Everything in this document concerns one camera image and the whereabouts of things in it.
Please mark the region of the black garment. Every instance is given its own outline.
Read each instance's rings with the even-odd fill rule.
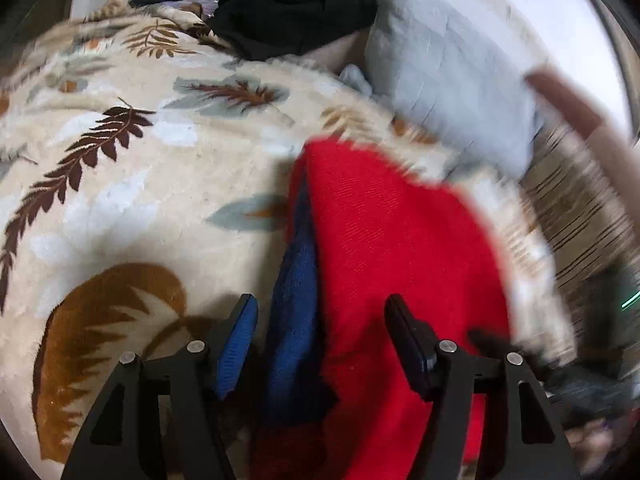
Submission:
[[[133,0],[136,6],[169,0]],[[369,27],[375,0],[220,0],[207,25],[249,60],[306,52]]]

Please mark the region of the red towel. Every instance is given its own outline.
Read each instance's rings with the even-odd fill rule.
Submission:
[[[309,142],[306,174],[326,332],[321,373],[338,401],[318,425],[279,428],[257,441],[254,480],[404,480],[430,414],[408,386],[385,329],[391,293],[441,338],[472,350],[466,330],[509,335],[492,250],[452,192],[418,186],[371,150]],[[465,458],[478,457],[477,399]]]

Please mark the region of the navy blue towel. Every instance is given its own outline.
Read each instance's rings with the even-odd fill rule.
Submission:
[[[294,233],[273,290],[265,343],[262,424],[296,426],[322,420],[335,396],[320,378],[324,335],[318,301],[316,241],[304,180],[293,213]]]

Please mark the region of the gray cloth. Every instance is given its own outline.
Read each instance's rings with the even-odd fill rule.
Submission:
[[[365,50],[373,93],[446,143],[520,178],[536,104],[504,52],[441,0],[378,0]]]
[[[364,77],[362,71],[355,65],[347,65],[340,72],[340,81],[349,88],[360,92],[364,97],[373,98],[373,87]]]

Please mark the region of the leaf pattern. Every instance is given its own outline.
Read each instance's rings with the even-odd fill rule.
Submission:
[[[174,90],[186,96],[164,108],[195,108],[199,114],[207,116],[241,117],[251,110],[269,107],[287,124],[294,123],[291,117],[274,106],[286,101],[289,91],[262,85],[255,77],[234,74],[222,81],[178,78]]]
[[[137,290],[170,310],[144,301]],[[33,368],[31,402],[43,460],[66,462],[75,432],[119,355],[117,345],[146,358],[171,330],[189,330],[194,320],[184,319],[186,300],[180,279],[170,270],[128,263],[86,280],[54,309]],[[145,324],[158,330],[150,342],[140,340]]]
[[[113,107],[103,112],[105,118],[97,121],[98,126],[82,134],[80,139],[65,151],[70,152],[59,161],[58,167],[44,174],[44,179],[32,184],[14,213],[13,219],[4,230],[4,246],[0,253],[0,315],[4,313],[4,302],[9,286],[9,275],[17,256],[18,242],[28,226],[33,224],[40,211],[47,212],[54,199],[65,203],[66,188],[78,191],[82,178],[82,165],[95,168],[98,152],[102,151],[111,160],[116,160],[116,140],[123,148],[129,147],[130,136],[142,138],[141,126],[151,126],[145,115],[155,112],[137,110],[127,105]]]
[[[127,11],[131,10],[126,0],[107,0],[107,2],[98,10],[91,12],[85,19],[85,23],[101,22],[111,18],[125,16]]]
[[[156,20],[155,25],[149,25],[138,32],[130,34],[122,43],[127,46],[130,52],[137,51],[137,57],[147,54],[149,57],[155,56],[160,59],[163,54],[173,57],[175,54],[197,54],[193,50],[187,50],[178,46],[178,35],[180,27],[173,23],[160,23]]]
[[[326,108],[320,115],[325,118],[322,129],[331,137],[340,139],[346,132],[365,135],[370,132],[367,120],[354,108],[337,106]]]
[[[406,121],[398,114],[391,119],[389,128],[396,137],[404,137],[410,142],[417,142],[427,146],[438,143],[438,138],[431,135],[424,127]]]
[[[0,92],[0,117],[9,109],[9,102],[8,92]]]
[[[87,41],[84,44],[84,47],[87,50],[98,50],[98,48],[100,47],[101,43],[102,43],[101,38],[91,38],[89,41]]]
[[[17,148],[5,148],[0,146],[0,180],[4,178],[4,176],[9,172],[12,165],[21,158],[22,160],[26,160],[31,164],[37,164],[35,160],[31,160],[25,154],[27,152],[27,144],[24,143]]]
[[[287,224],[287,198],[253,195],[222,206],[206,221],[229,231],[276,231]]]
[[[58,90],[63,94],[75,94],[77,92],[81,92],[89,85],[89,81],[85,78],[80,79],[65,79],[60,86],[58,86]]]
[[[527,233],[532,233],[536,229],[540,228],[536,211],[533,208],[533,204],[529,198],[529,195],[521,188],[518,188],[520,193],[520,206],[522,208],[522,214],[524,215],[525,222],[527,223]]]

